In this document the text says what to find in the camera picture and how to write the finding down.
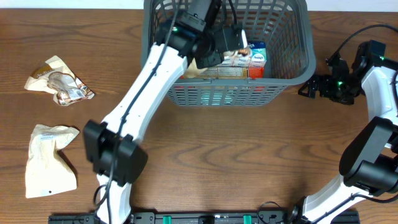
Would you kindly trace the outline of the orange spaghetti package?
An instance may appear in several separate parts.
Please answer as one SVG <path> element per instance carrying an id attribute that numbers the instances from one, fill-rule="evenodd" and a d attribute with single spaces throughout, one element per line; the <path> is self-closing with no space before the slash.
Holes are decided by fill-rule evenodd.
<path id="1" fill-rule="evenodd" d="M 264 75 L 264 67 L 213 67 L 206 70 L 187 70 L 182 78 L 257 79 Z"/>

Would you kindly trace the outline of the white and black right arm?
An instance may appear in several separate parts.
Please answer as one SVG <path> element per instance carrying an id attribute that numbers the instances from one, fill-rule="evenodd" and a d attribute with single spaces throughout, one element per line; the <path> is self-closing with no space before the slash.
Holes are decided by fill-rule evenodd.
<path id="1" fill-rule="evenodd" d="M 343 152 L 339 173 L 313 195 L 294 205 L 287 223 L 331 223 L 354 204 L 397 200 L 397 62 L 385 58 L 385 44 L 369 40 L 359 45 L 352 66 L 335 53 L 326 62 L 329 75 L 313 75 L 298 94 L 316 94 L 343 105 L 359 95 L 367 102 L 369 123 Z"/>

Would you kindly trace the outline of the Kleenex tissue multipack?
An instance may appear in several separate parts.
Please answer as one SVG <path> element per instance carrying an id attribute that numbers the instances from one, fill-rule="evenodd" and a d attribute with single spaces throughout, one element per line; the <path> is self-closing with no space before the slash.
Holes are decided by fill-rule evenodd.
<path id="1" fill-rule="evenodd" d="M 263 67 L 267 62 L 266 43 L 249 42 L 243 49 L 225 52 L 219 67 Z"/>

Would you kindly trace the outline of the teal wipes packet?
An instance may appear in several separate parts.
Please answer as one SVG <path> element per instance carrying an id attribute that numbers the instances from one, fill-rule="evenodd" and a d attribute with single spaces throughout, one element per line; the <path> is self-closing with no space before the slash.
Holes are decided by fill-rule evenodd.
<path id="1" fill-rule="evenodd" d="M 224 89 L 207 89 L 201 91 L 200 104 L 205 106 L 231 105 L 237 91 Z"/>

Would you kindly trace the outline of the black mounting rail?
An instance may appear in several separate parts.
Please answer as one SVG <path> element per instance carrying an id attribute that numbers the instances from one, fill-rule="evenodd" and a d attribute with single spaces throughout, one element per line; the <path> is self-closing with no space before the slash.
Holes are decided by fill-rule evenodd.
<path id="1" fill-rule="evenodd" d="M 260 217 L 267 223 L 279 223 L 284 218 L 282 211 L 262 211 Z M 94 213 L 79 215 L 51 215 L 49 224 L 98 224 L 104 223 Z M 256 213 L 170 213 L 156 214 L 153 212 L 133 213 L 125 223 L 135 224 L 258 224 L 261 222 Z M 360 224 L 357 211 L 345 211 L 335 217 L 332 224 Z"/>

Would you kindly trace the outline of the beige snack pouch with window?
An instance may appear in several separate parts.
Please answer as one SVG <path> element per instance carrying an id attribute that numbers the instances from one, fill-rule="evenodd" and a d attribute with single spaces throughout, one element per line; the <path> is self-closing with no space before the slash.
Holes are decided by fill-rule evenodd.
<path id="1" fill-rule="evenodd" d="M 30 75 L 24 88 L 29 91 L 50 93 L 54 102 L 60 106 L 69 106 L 95 96 L 95 93 L 56 55 L 46 60 Z"/>

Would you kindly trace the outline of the white resealable pouch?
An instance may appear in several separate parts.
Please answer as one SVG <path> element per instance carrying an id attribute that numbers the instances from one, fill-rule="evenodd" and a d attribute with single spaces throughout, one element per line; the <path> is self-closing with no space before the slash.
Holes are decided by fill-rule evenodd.
<path id="1" fill-rule="evenodd" d="M 76 175 L 59 156 L 79 134 L 68 126 L 35 126 L 25 169 L 25 197 L 37 198 L 77 189 Z"/>

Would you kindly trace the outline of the grey plastic laundry basket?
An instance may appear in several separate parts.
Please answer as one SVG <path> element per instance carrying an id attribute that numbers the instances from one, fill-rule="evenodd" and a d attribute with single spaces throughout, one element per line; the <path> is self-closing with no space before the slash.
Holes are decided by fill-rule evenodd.
<path id="1" fill-rule="evenodd" d="M 172 18 L 176 7 L 187 9 L 193 1 L 146 0 L 142 32 L 142 62 L 146 62 L 157 26 Z M 314 73 L 316 59 L 312 30 L 305 1 L 223 1 L 231 3 L 217 24 L 237 22 L 246 31 L 249 42 L 265 42 L 267 62 L 264 75 L 257 79 L 182 78 L 168 90 L 167 96 L 180 106 L 200 104 L 201 91 L 224 89 L 237 91 L 231 105 L 261 106 L 273 100 L 287 86 L 306 82 Z"/>

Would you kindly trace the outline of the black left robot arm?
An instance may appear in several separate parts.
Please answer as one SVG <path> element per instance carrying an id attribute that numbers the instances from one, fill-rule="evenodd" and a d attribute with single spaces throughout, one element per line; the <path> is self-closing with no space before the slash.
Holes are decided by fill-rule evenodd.
<path id="1" fill-rule="evenodd" d="M 124 223 L 131 214 L 129 196 L 148 156 L 140 145 L 146 129 L 172 85 L 191 63 L 197 68 L 221 64 L 224 53 L 247 46 L 237 22 L 217 24 L 231 3 L 193 1 L 176 7 L 161 22 L 148 58 L 124 98 L 102 122 L 88 121 L 83 129 L 86 158 L 93 165 L 99 187 L 94 194 L 97 223 Z"/>

